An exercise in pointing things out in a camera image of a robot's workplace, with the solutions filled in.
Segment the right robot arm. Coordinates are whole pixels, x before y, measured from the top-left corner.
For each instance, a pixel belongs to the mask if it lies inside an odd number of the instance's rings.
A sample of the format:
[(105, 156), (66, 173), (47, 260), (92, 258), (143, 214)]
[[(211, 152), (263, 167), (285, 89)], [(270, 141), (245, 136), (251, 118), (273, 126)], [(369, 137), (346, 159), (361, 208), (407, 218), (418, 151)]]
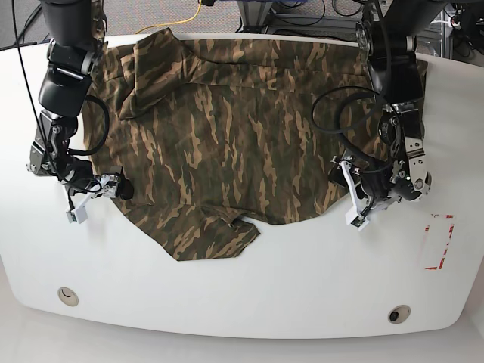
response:
[[(107, 18), (102, 1), (42, 1), (45, 22), (52, 36), (48, 68), (39, 91), (42, 110), (36, 113), (36, 136), (27, 169), (36, 176), (55, 177), (68, 198), (84, 194), (129, 200), (134, 190), (122, 167), (96, 175), (86, 158), (105, 144), (110, 131), (107, 105), (88, 90), (92, 74), (104, 52)], [(87, 150), (72, 149), (70, 139), (78, 130), (85, 102), (100, 107), (101, 138)]]

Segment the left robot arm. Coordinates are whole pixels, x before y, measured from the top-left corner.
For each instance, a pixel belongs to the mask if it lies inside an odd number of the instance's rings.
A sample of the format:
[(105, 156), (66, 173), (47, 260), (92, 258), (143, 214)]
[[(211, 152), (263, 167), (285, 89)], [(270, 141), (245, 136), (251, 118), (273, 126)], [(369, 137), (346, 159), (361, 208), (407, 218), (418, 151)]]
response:
[[(349, 188), (352, 207), (346, 222), (362, 229), (375, 213), (402, 200), (416, 201), (428, 195), (432, 176), (424, 151), (424, 123), (419, 109), (424, 100), (424, 81), (417, 65), (417, 34), (429, 26), (445, 7), (444, 1), (394, 1), (382, 11), (378, 1), (365, 1), (355, 26), (358, 46), (370, 80), (370, 88), (353, 87), (334, 117), (337, 136), (346, 146), (334, 157), (337, 181)], [(354, 145), (340, 128), (340, 117), (352, 102), (373, 98), (382, 115), (377, 137), (387, 148), (378, 160)]]

